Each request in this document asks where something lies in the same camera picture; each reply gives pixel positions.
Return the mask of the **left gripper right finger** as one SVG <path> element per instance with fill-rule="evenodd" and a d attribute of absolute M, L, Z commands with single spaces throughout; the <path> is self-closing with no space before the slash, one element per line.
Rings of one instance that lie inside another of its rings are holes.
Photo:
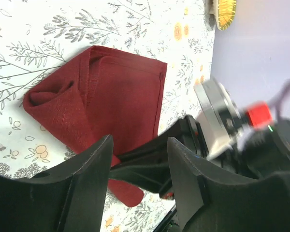
<path fill-rule="evenodd" d="M 290 172 L 244 177 L 173 137 L 167 153 L 181 231 L 290 232 Z"/>

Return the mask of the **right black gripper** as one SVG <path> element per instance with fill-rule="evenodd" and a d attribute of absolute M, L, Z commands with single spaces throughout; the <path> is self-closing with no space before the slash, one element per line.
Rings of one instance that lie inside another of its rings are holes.
<path fill-rule="evenodd" d="M 227 146 L 217 157 L 210 158 L 200 124 L 193 116 L 177 120 L 168 130 L 148 143 L 119 156 L 120 165 L 111 168 L 110 178 L 121 180 L 173 200 L 174 191 L 167 161 L 168 138 L 174 137 L 197 157 L 202 157 L 223 169 L 234 169 L 233 150 Z"/>

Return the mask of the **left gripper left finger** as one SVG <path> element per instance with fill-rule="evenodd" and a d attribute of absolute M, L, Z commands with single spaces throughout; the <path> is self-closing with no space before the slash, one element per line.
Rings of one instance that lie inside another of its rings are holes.
<path fill-rule="evenodd" d="M 0 232 L 98 232 L 112 154 L 107 135 L 32 178 L 0 176 Z"/>

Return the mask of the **dark red cloth napkin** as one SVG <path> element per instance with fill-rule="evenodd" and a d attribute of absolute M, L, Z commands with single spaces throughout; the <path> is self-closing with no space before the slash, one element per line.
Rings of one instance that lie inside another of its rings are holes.
<path fill-rule="evenodd" d="M 92 46 L 29 90 L 25 111 L 79 154 L 105 135 L 119 156 L 157 137 L 167 64 Z"/>

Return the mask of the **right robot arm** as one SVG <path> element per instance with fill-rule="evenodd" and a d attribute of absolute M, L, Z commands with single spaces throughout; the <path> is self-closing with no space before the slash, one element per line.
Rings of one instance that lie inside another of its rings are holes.
<path fill-rule="evenodd" d="M 208 154 L 200 124 L 192 116 L 185 116 L 156 139 L 120 155 L 122 162 L 111 168 L 110 178 L 157 193 L 162 199 L 173 200 L 167 155 L 169 137 L 175 137 L 199 157 L 205 158 Z M 253 132 L 242 151 L 232 145 L 211 162 L 255 179 L 275 171 L 290 171 L 290 119 Z"/>

